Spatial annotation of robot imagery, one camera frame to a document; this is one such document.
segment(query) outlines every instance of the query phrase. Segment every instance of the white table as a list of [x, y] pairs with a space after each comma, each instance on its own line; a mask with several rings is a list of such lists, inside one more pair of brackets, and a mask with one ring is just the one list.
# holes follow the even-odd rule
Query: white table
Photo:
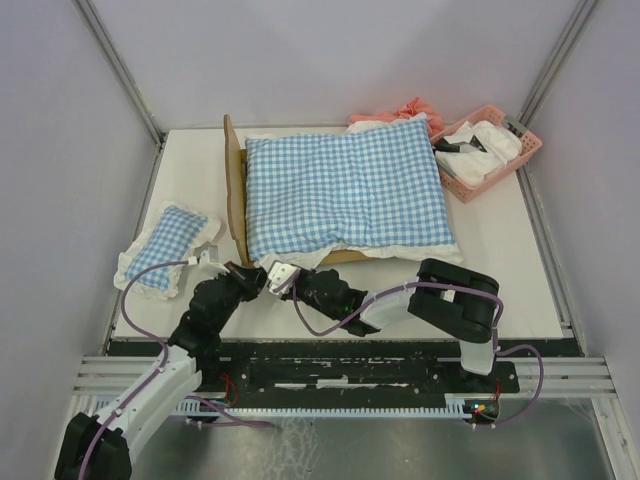
[[[249, 133], [287, 136], [301, 131], [342, 133], [344, 128], [237, 129], [241, 142]], [[216, 238], [220, 258], [238, 262], [238, 252], [226, 225], [224, 134], [220, 129], [173, 130], [169, 133], [153, 188], [145, 227], [165, 200], [174, 200], [202, 212], [216, 214], [225, 223]], [[445, 190], [451, 228], [465, 257], [464, 266], [494, 277], [506, 308], [500, 322], [501, 338], [562, 338], [542, 262], [515, 174], [490, 191], [464, 205]], [[369, 260], [334, 266], [340, 277], [354, 288], [379, 290], [401, 283], [418, 270], [419, 263], [399, 259]], [[131, 318], [142, 328], [168, 337], [187, 309], [193, 288], [206, 277], [195, 267], [185, 268], [180, 294], [171, 300], [147, 300], [134, 294], [127, 299]], [[316, 329], [334, 322], [302, 306]], [[225, 339], [308, 340], [314, 339], [298, 319], [291, 302], [277, 300], [268, 292], [242, 304], [222, 331]], [[120, 316], [113, 338], [134, 339], [133, 331]], [[357, 337], [338, 330], [327, 339]], [[448, 339], [444, 332], [415, 318], [392, 325], [366, 337], [367, 340]]]

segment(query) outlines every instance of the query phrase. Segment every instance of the red wire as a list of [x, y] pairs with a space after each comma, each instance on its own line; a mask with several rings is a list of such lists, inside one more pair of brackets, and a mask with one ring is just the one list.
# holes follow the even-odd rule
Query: red wire
[[500, 398], [500, 379], [496, 378], [496, 394], [493, 396], [493, 401], [497, 402]]
[[233, 390], [235, 392], [235, 395], [233, 396], [233, 402], [231, 402], [230, 408], [233, 408], [233, 406], [236, 404], [236, 402], [238, 401], [238, 387], [236, 387], [236, 384], [233, 383], [231, 381], [231, 379], [229, 379], [229, 383], [233, 386]]

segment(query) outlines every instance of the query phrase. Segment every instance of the gray wall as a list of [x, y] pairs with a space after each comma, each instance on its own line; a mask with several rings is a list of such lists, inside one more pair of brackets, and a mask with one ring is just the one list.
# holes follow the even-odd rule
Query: gray wall
[[533, 130], [532, 160], [592, 353], [640, 445], [640, 3], [603, 2]]
[[576, 0], [94, 0], [163, 129], [517, 114]]
[[0, 6], [0, 478], [46, 478], [153, 145], [68, 0]]

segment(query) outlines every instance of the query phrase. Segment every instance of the blue gingham pillow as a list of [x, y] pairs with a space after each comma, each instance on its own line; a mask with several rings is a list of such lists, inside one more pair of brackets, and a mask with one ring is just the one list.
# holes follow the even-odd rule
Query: blue gingham pillow
[[249, 256], [328, 246], [457, 251], [426, 121], [247, 139]]
[[[185, 260], [196, 248], [211, 242], [220, 229], [217, 217], [208, 217], [173, 202], [161, 206], [155, 224], [143, 231], [131, 247], [120, 254], [114, 284], [124, 289], [145, 268], [159, 263]], [[160, 298], [178, 293], [177, 283], [182, 266], [164, 267], [143, 275], [132, 290]]]

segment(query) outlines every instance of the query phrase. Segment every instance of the metal frame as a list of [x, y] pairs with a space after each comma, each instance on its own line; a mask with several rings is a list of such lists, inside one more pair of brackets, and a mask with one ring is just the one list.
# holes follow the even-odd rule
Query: metal frame
[[82, 17], [82, 20], [84, 20], [89, 32], [93, 35], [96, 44], [107, 61], [107, 64], [124, 90], [125, 95], [131, 102], [131, 105], [138, 114], [138, 117], [140, 117], [140, 120], [147, 129], [149, 136], [153, 139], [156, 145], [160, 146], [164, 138], [164, 133], [156, 124], [153, 115], [142, 100], [140, 90], [138, 90], [138, 87], [136, 86], [136, 83], [124, 61], [118, 55], [118, 52], [113, 45], [113, 41], [107, 33], [107, 29], [100, 19], [93, 2], [91, 0], [71, 1], [77, 8], [78, 13], [80, 13], [80, 16]]
[[[600, 3], [601, 0], [581, 0], [578, 2], [518, 115], [518, 120], [525, 126], [531, 126], [544, 100], [549, 95], [558, 74], [567, 63], [569, 56], [582, 37], [587, 25], [593, 19], [593, 15]], [[549, 233], [548, 222], [545, 219], [542, 203], [537, 193], [535, 178], [529, 164], [518, 170], [518, 180], [529, 213], [529, 219], [533, 226], [533, 233], [536, 237], [547, 280], [551, 286], [551, 294], [560, 316], [560, 322], [569, 322], [582, 350], [587, 353], [588, 347], [584, 331], [576, 315], [575, 304], [571, 300], [569, 288], [562, 273], [556, 248]]]
[[[117, 54], [92, 1], [72, 0], [72, 2], [98, 43], [107, 63], [132, 102], [149, 135], [160, 147], [165, 134], [158, 127], [153, 115], [144, 104], [133, 77]], [[524, 125], [531, 125], [600, 3], [601, 0], [580, 0], [578, 2], [521, 110], [518, 119]], [[144, 218], [150, 198], [149, 193], [161, 156], [162, 151], [160, 150], [156, 155], [154, 170], [150, 177], [137, 230], [140, 229]], [[520, 169], [518, 179], [565, 338], [575, 336], [583, 352], [586, 353], [587, 346], [584, 334], [548, 231], [544, 210], [530, 167], [525, 166]], [[111, 331], [116, 314], [117, 308], [114, 310], [113, 318], [107, 329], [108, 332]], [[128, 384], [134, 381], [137, 375], [150, 365], [152, 360], [148, 357], [85, 357], [74, 387], [69, 419], [79, 411], [94, 409], [97, 404], [96, 395], [121, 393]], [[513, 362], [516, 366], [522, 391], [516, 395], [505, 394], [505, 398], [529, 397], [538, 381], [537, 362], [531, 358], [510, 358], [508, 361]], [[640, 461], [604, 358], [544, 358], [544, 364], [545, 382], [542, 397], [551, 399], [590, 398], [616, 478], [639, 480]], [[209, 395], [216, 395], [216, 393], [210, 392]], [[469, 398], [468, 395], [449, 395], [448, 397], [451, 399]]]

